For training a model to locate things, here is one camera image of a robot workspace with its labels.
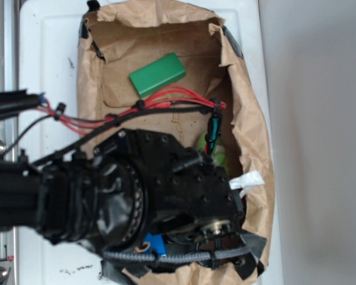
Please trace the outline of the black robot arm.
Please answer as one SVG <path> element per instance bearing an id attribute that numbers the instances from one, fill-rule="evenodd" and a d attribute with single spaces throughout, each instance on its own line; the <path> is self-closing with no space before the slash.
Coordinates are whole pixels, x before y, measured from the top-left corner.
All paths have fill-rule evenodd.
<path id="1" fill-rule="evenodd" d="M 129 110 L 88 121 L 63 115 L 25 91 L 0 93 L 0 117 L 32 107 L 68 125 L 91 128 L 71 145 L 30 163 L 0 160 L 0 230 L 35 229 L 54 244 L 77 242 L 97 254 L 132 250 L 147 234 L 176 243 L 204 242 L 239 231 L 244 207 L 223 167 L 211 157 L 226 105 L 177 87 Z M 145 115 L 199 112 L 210 116 L 204 151 L 182 146 L 171 134 L 121 128 Z M 88 159 L 81 146 L 110 128 L 118 132 Z"/>

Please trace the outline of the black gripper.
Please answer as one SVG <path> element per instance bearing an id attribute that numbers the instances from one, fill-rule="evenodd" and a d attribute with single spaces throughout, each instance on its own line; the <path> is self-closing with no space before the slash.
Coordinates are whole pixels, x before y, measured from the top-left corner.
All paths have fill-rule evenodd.
<path id="1" fill-rule="evenodd" d="M 122 129 L 94 149 L 105 197 L 97 226 L 110 246 L 148 233 L 201 242 L 240 232 L 244 207 L 223 167 L 170 134 Z"/>

